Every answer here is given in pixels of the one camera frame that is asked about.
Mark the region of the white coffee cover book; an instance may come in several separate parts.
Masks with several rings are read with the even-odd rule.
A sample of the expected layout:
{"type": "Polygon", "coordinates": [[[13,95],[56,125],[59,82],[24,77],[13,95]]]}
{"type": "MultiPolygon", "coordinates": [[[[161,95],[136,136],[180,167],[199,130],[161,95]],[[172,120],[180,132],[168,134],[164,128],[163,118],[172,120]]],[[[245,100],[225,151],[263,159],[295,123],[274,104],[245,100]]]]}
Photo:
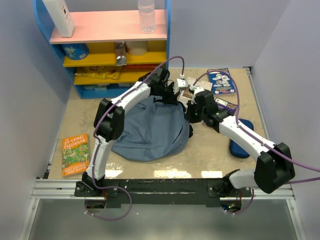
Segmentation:
{"type": "MultiPolygon", "coordinates": [[[[186,81],[188,83],[188,85],[192,85],[195,81],[196,81],[196,78],[193,78],[193,77],[187,77],[186,78],[186,81]]],[[[209,81],[205,81],[205,80],[199,80],[196,85],[196,87],[202,87],[203,89],[205,90],[209,90],[211,91],[212,90],[212,86],[213,84],[209,81]]],[[[180,96],[179,96],[179,99],[178,101],[181,102],[185,107],[187,107],[187,102],[192,100],[192,97],[193,95],[190,93],[190,91],[187,89],[187,90],[184,90],[181,92],[180,96]]]]}

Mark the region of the blue fabric backpack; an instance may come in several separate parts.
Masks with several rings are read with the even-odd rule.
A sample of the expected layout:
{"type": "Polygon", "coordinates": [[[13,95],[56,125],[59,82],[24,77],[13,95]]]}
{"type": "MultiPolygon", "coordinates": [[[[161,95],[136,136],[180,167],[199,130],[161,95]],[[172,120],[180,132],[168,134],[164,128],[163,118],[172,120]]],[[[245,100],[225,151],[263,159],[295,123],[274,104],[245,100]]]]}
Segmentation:
{"type": "Polygon", "coordinates": [[[180,153],[194,131],[185,111],[181,102],[164,104],[156,96],[143,99],[125,114],[124,130],[111,150],[135,162],[151,162],[180,153]]]}

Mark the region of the blue zip pencil case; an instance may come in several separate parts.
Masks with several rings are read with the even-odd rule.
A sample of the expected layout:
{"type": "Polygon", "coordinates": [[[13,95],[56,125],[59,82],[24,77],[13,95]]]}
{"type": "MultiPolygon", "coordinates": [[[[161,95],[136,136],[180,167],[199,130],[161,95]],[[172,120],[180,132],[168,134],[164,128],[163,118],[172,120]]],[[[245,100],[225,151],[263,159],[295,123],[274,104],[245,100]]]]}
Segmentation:
{"type": "MultiPolygon", "coordinates": [[[[243,118],[240,118],[239,121],[243,123],[246,127],[248,127],[250,130],[254,130],[254,125],[251,121],[243,118]]],[[[232,156],[240,159],[246,159],[250,157],[250,155],[232,139],[230,139],[229,141],[229,153],[232,156]]]]}

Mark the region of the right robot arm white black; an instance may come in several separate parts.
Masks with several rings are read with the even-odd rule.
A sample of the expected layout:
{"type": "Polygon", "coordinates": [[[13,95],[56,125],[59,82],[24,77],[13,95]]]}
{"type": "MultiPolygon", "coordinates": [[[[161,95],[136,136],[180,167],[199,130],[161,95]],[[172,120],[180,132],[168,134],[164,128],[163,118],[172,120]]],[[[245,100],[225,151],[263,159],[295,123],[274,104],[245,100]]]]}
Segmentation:
{"type": "Polygon", "coordinates": [[[235,196],[242,188],[259,188],[271,194],[295,176],[290,148],[275,144],[249,129],[227,109],[220,109],[211,91],[196,87],[187,102],[186,119],[189,123],[204,122],[243,148],[256,165],[251,170],[236,169],[225,175],[213,188],[222,195],[235,196]]]}

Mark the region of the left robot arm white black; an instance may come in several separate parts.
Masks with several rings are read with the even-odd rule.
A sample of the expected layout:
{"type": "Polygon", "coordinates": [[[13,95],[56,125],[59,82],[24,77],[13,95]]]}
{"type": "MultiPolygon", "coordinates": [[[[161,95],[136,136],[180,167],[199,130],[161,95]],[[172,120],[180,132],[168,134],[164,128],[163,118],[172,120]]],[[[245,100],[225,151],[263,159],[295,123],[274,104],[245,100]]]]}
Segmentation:
{"type": "Polygon", "coordinates": [[[141,76],[131,88],[111,100],[103,99],[98,105],[94,119],[95,145],[87,170],[81,182],[92,196],[99,196],[104,190],[105,168],[111,149],[125,128],[125,116],[140,101],[159,96],[165,103],[174,103],[180,93],[181,83],[185,83],[183,73],[167,84],[167,69],[156,67],[152,72],[141,76]]]}

